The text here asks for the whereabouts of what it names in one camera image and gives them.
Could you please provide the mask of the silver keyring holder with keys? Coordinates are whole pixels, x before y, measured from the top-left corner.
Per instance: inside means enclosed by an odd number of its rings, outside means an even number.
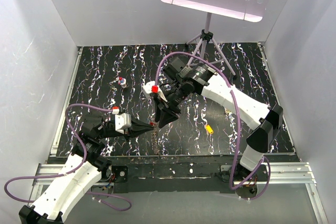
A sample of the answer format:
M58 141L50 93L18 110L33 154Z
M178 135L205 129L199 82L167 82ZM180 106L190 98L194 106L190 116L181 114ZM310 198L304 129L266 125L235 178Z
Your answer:
M159 142L158 142L158 129L157 129L157 127L153 128L153 132L152 132L152 135L151 135L151 143L152 143L152 148L153 148L154 154L159 155L160 146L159 146Z

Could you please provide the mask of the yellow tagged key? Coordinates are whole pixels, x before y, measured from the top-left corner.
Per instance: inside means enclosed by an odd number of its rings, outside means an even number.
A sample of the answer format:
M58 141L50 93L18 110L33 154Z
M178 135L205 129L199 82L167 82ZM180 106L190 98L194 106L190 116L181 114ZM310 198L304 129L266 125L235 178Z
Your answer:
M205 124L204 125L205 130L207 131L208 134L213 134L214 130L212 129L212 127L209 124Z

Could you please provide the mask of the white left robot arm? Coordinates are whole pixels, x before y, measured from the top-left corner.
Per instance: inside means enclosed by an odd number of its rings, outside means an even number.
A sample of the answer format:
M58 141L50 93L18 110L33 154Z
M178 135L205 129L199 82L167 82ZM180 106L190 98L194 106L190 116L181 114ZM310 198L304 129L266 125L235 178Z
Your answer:
M103 139L123 136L137 137L152 131L153 125L144 123L127 114L114 114L106 119L90 112L83 118L77 142L68 156L59 176L31 206L19 211L22 223L63 223L77 202L98 182L126 182L126 166L114 167L102 156Z

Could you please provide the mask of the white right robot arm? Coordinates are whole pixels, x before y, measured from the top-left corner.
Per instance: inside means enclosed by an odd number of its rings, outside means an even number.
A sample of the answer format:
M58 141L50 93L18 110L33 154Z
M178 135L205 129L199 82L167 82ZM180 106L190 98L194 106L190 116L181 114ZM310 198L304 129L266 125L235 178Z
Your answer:
M190 67L173 54L164 57L165 60L168 58L172 60L166 66L160 64L158 71L164 71L172 80L170 91L162 91L157 80L143 87L143 92L155 102L155 121L159 127L179 118L179 105L192 93L234 112L237 126L244 122L252 130L246 139L247 146L242 157L234 159L239 163L238 176L242 180L251 180L281 130L283 108L278 104L268 106L241 92L229 83L219 69L205 60Z

